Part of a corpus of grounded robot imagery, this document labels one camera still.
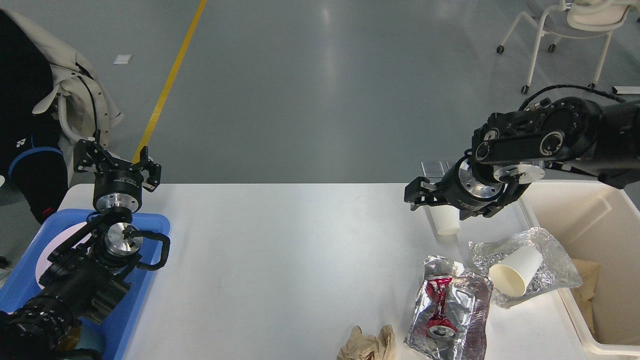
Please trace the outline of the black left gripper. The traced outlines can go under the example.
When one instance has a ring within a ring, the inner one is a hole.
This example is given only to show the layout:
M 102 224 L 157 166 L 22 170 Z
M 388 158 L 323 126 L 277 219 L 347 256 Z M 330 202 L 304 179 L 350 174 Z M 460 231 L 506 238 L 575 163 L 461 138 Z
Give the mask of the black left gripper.
M 143 188 L 153 193 L 162 182 L 162 166 L 142 146 L 132 171 L 122 170 L 122 159 L 93 137 L 80 137 L 73 148 L 73 172 L 94 173 L 93 209 L 103 212 L 121 207 L 133 214 L 142 207 Z

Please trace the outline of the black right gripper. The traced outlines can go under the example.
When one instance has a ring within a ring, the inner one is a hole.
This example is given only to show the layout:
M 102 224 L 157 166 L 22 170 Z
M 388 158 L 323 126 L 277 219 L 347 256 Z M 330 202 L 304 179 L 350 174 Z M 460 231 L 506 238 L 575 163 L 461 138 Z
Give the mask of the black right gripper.
M 427 177 L 416 177 L 404 188 L 404 202 L 410 211 L 420 207 L 441 207 L 450 205 L 460 210 L 459 219 L 472 217 L 493 217 L 488 207 L 503 195 L 506 185 L 500 182 L 482 182 L 473 172 L 469 159 L 455 162 L 439 182 L 431 182 Z

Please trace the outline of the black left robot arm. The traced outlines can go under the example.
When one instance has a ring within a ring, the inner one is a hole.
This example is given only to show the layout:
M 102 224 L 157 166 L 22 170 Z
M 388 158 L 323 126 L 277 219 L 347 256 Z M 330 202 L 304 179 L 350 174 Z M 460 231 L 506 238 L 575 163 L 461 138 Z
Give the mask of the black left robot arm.
M 170 253 L 167 235 L 133 224 L 142 191 L 153 192 L 162 167 L 142 146 L 138 162 L 115 157 L 95 140 L 80 139 L 74 171 L 94 170 L 94 212 L 47 256 L 42 290 L 11 313 L 1 312 L 3 360 L 100 360 L 98 350 L 65 349 L 82 318 L 100 325 L 131 289 L 127 276 L 163 268 Z

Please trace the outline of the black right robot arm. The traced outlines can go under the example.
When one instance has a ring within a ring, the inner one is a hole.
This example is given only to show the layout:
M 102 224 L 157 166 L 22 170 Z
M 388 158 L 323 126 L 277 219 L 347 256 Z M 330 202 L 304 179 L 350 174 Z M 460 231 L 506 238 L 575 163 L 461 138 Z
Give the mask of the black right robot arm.
M 535 96 L 512 112 L 493 112 L 474 130 L 471 147 L 437 182 L 412 180 L 404 202 L 448 205 L 461 220 L 491 218 L 518 200 L 546 170 L 580 174 L 618 190 L 639 181 L 639 101 L 589 88 L 613 100 L 599 105 L 578 96 Z

